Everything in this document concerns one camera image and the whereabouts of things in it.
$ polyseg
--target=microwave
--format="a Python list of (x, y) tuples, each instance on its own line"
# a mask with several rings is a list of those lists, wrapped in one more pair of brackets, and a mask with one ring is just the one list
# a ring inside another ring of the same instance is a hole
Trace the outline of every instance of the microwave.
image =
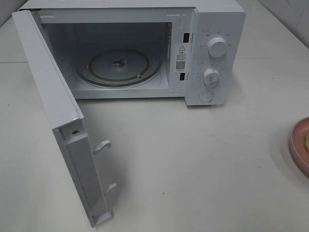
[(235, 0), (29, 0), (12, 14), (92, 227), (112, 217), (75, 99), (225, 99), (245, 12)]

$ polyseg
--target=microwave top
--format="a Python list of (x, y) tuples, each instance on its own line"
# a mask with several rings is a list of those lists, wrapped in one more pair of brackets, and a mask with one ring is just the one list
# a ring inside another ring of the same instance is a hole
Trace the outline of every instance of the microwave top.
[(236, 0), (28, 0), (20, 9), (196, 8), (199, 12), (243, 12)]

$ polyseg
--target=white knob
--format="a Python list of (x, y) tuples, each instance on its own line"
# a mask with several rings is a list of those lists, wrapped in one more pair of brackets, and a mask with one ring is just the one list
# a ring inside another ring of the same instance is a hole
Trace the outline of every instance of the white knob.
[(226, 53), (226, 40), (222, 37), (215, 37), (208, 42), (208, 52), (212, 57), (218, 58)]
[(219, 71), (216, 69), (207, 69), (203, 73), (203, 82), (207, 86), (215, 85), (220, 80)]

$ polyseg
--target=pink plate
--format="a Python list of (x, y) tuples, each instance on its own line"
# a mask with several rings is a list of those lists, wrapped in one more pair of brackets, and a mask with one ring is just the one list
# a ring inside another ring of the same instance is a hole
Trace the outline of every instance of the pink plate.
[(309, 152), (306, 148), (306, 134), (309, 131), (309, 117), (295, 124), (290, 137), (291, 156), (299, 169), (309, 177)]

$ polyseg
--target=control panel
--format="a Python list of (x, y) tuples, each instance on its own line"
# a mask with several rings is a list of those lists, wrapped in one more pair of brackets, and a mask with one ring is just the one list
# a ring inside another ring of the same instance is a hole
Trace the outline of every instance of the control panel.
[(244, 12), (199, 13), (186, 87), (187, 105), (223, 104), (244, 19)]

